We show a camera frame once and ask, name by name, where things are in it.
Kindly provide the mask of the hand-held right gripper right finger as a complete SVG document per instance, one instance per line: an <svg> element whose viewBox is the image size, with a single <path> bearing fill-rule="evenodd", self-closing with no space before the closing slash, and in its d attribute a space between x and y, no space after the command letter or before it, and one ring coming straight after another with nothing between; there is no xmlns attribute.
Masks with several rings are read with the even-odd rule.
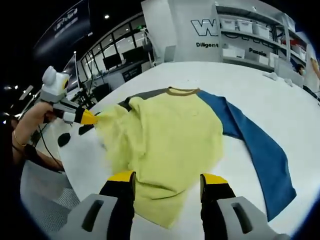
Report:
<svg viewBox="0 0 320 240"><path fill-rule="evenodd" d="M267 216L222 177L200 175L200 216L206 240L282 240Z"/></svg>

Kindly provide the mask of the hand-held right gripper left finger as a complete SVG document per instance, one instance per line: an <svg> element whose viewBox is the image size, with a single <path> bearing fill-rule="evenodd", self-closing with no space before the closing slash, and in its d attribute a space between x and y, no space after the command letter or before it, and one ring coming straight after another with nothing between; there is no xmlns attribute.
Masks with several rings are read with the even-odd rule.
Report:
<svg viewBox="0 0 320 240"><path fill-rule="evenodd" d="M117 173L99 194L91 194L70 212L68 222L78 238L129 240L135 216L136 172Z"/></svg>

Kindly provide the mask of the person's left hand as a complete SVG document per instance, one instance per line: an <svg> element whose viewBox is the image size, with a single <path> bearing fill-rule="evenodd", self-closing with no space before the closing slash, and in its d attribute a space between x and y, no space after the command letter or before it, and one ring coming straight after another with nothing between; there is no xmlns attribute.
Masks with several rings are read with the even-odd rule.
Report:
<svg viewBox="0 0 320 240"><path fill-rule="evenodd" d="M53 106L47 102L41 101L30 108L19 121L15 133L17 137L29 137L47 118L53 122L57 116L54 113Z"/></svg>

